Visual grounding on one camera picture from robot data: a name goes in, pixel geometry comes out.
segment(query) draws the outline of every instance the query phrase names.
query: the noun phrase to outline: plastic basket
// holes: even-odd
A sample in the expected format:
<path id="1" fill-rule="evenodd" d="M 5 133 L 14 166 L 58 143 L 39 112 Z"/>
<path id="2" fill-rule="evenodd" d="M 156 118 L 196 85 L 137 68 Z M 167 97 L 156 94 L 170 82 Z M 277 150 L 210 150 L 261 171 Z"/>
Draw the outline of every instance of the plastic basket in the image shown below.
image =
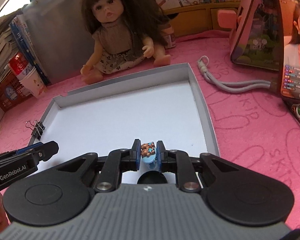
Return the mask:
<path id="1" fill-rule="evenodd" d="M 13 72 L 0 83 L 0 107 L 6 112 L 31 97 L 31 93 L 20 84 Z"/>

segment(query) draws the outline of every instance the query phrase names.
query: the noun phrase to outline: binder clip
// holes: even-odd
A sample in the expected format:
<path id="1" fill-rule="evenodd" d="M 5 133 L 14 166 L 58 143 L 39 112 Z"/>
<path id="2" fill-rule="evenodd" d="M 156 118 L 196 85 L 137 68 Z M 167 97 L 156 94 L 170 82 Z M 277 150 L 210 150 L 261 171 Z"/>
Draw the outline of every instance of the binder clip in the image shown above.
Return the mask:
<path id="1" fill-rule="evenodd" d="M 41 139 L 41 136 L 45 129 L 41 121 L 35 120 L 34 125 L 31 123 L 31 121 L 27 121 L 26 127 L 32 130 L 31 136 L 35 136 L 38 140 Z"/>

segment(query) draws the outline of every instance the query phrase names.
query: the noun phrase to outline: gray cord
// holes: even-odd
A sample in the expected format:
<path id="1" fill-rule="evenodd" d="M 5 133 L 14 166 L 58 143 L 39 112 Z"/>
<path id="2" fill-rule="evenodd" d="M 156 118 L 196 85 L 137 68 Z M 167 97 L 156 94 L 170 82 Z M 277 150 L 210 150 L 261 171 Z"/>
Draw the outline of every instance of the gray cord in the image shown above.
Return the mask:
<path id="1" fill-rule="evenodd" d="M 210 83 L 216 85 L 218 88 L 229 92 L 229 93 L 242 93 L 252 89 L 258 88 L 270 88 L 270 81 L 266 80 L 251 80 L 251 81 L 243 81 L 243 82 L 222 82 L 217 80 L 207 69 L 207 65 L 209 64 L 209 58 L 207 56 L 202 56 L 198 61 L 197 65 L 200 70 L 200 73 L 204 77 L 204 79 Z"/>

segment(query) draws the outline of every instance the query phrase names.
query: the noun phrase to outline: red and white packaging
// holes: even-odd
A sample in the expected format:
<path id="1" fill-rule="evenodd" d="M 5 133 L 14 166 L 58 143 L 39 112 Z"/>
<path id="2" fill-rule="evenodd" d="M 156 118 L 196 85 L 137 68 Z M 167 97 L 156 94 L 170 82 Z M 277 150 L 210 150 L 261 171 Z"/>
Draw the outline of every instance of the red and white packaging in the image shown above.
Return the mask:
<path id="1" fill-rule="evenodd" d="M 8 63 L 9 68 L 15 73 L 18 80 L 24 79 L 30 71 L 33 69 L 33 66 L 26 60 L 21 52 L 18 52 Z"/>

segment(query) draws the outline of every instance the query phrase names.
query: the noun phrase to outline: smartphone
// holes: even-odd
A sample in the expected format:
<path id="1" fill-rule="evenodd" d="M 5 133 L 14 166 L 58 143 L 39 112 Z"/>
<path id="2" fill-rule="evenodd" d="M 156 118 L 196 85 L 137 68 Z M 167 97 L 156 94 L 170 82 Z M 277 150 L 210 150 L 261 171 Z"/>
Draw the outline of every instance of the smartphone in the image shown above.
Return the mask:
<path id="1" fill-rule="evenodd" d="M 300 103 L 300 0 L 277 1 L 281 45 L 278 92 L 283 99 Z"/>

